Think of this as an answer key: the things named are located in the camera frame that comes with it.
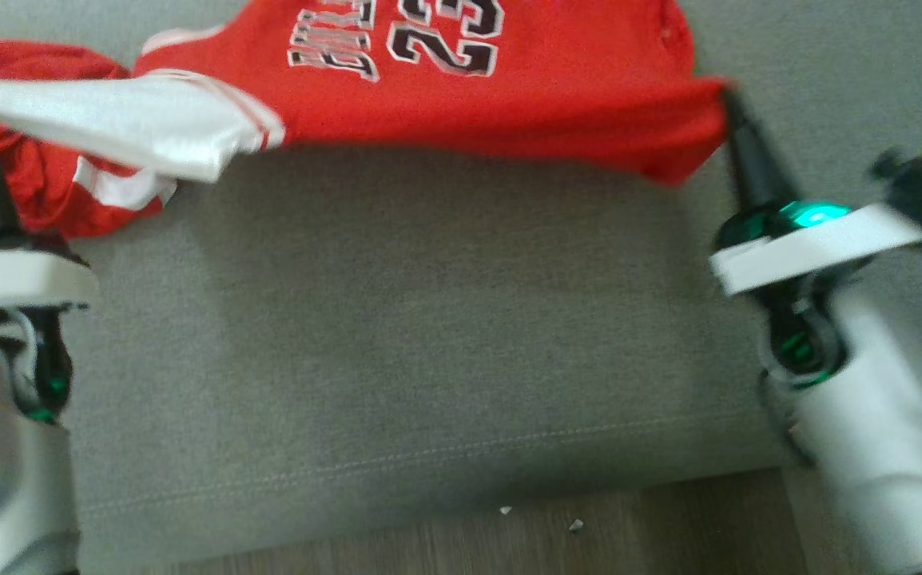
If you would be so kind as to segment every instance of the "red garment with white stripe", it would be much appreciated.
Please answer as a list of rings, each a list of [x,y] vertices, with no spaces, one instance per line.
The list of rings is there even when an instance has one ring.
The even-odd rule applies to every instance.
[[[128,70],[84,48],[0,42],[0,79],[124,79]],[[0,125],[0,161],[29,232],[56,230],[68,239],[104,236],[159,212],[176,189],[172,178],[82,156]]]
[[[693,59],[674,0],[252,0],[153,37],[135,76],[226,97],[259,149],[431,146],[678,184],[724,137],[723,81]]]

